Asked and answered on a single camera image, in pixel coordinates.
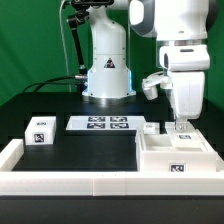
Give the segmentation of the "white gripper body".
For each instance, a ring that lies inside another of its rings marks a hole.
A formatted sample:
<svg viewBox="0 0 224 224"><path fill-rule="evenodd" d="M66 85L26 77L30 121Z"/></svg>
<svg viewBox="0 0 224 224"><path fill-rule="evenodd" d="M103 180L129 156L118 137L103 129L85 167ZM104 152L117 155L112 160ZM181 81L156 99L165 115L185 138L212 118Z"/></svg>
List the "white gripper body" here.
<svg viewBox="0 0 224 224"><path fill-rule="evenodd" d="M204 71L210 67L207 46L163 46L159 63L171 80L170 103L175 118L197 119L202 110Z"/></svg>

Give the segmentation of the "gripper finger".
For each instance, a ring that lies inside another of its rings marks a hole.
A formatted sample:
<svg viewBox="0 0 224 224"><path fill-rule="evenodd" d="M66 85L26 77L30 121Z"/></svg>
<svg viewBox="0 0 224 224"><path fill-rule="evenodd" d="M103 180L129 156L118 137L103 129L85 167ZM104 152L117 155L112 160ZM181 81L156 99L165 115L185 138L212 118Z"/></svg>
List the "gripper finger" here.
<svg viewBox="0 0 224 224"><path fill-rule="evenodd" d="M175 127L178 132L185 132L187 130L187 121L186 120L181 120L177 119L175 121Z"/></svg>

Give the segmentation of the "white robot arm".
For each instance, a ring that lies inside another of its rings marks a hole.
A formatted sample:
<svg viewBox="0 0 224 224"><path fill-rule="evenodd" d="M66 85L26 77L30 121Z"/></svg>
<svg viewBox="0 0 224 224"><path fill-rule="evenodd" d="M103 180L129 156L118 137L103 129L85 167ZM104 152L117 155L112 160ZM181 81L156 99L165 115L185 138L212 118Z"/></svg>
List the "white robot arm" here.
<svg viewBox="0 0 224 224"><path fill-rule="evenodd" d="M175 128L185 131L187 122L200 116L205 74L210 56L205 40L217 16L217 0L114 0L115 8L129 11L131 28L142 37L154 37L161 73L142 82L149 100L166 90ZM89 9L93 38L93 65L84 94L92 99L122 99L131 92L126 67L126 38L121 26L106 15L106 7Z"/></svg>

